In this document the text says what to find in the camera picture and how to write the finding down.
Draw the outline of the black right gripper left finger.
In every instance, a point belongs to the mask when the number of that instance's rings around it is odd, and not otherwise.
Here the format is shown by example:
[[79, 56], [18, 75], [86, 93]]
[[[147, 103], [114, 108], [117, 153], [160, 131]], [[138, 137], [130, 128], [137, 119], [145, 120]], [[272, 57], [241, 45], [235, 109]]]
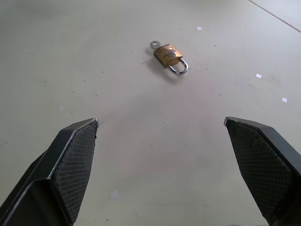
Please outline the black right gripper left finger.
[[89, 182], [97, 118], [59, 131], [0, 207], [2, 226], [72, 226]]

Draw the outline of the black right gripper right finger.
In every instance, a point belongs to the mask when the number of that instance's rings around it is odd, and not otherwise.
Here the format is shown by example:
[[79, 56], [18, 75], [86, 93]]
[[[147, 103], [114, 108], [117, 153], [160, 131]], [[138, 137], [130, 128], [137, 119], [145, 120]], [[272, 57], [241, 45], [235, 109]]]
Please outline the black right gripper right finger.
[[226, 117], [241, 176], [270, 226], [301, 224], [301, 155], [272, 127]]

